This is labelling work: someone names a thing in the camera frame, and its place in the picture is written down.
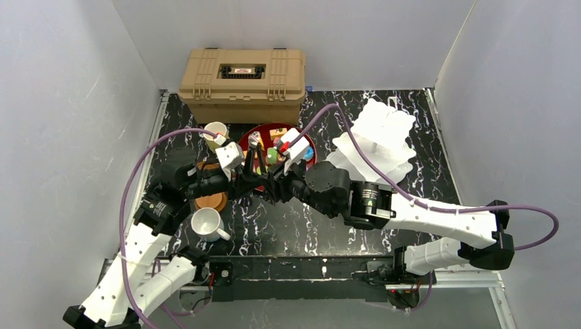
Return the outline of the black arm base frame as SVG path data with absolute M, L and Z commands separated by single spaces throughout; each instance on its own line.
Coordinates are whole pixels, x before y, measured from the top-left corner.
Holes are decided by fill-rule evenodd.
M 436 282 L 434 273 L 404 273 L 392 256 L 212 256 L 180 292 L 212 302 L 364 300 L 412 308 Z

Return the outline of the white three-tier cake stand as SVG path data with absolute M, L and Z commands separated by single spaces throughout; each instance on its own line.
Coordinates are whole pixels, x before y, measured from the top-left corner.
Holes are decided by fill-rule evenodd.
M 363 154 L 396 184 L 412 170 L 409 160 L 417 155 L 406 142 L 415 121 L 397 108 L 395 97 L 389 97 L 387 103 L 369 99 L 351 127 Z M 333 138 L 332 143 L 336 150 L 326 160 L 347 170 L 352 180 L 386 183 L 358 154 L 348 133 Z

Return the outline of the black tongs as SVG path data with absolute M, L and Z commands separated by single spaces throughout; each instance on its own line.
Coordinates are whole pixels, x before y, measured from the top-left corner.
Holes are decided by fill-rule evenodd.
M 261 148 L 247 148 L 247 153 L 245 156 L 243 174 L 247 175 L 262 175 L 267 174 L 268 168 L 264 157 L 266 153 Z

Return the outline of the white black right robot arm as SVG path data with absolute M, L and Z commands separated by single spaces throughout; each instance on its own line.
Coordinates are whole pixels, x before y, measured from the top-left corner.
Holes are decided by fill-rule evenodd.
M 406 199 L 384 184 L 353 181 L 327 161 L 269 168 L 265 189 L 274 202 L 291 198 L 322 215 L 340 218 L 359 230 L 412 230 L 438 235 L 437 241 L 400 248 L 393 273 L 424 276 L 439 268 L 469 264 L 485 270 L 509 268 L 515 247 L 496 210 L 454 208 L 428 199 Z

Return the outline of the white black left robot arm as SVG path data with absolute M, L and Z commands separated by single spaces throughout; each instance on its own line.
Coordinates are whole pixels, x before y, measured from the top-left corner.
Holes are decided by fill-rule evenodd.
M 191 201 L 226 192 L 238 196 L 255 186 L 243 171 L 245 157 L 235 142 L 217 149 L 202 169 L 188 150 L 176 149 L 160 167 L 134 215 L 121 249 L 95 290 L 79 305 L 70 306 L 63 320 L 73 328 L 141 328 L 150 314 L 174 292 L 192 282 L 205 266 L 205 252 L 184 247 L 167 267 L 141 281 L 161 249 L 191 214 Z

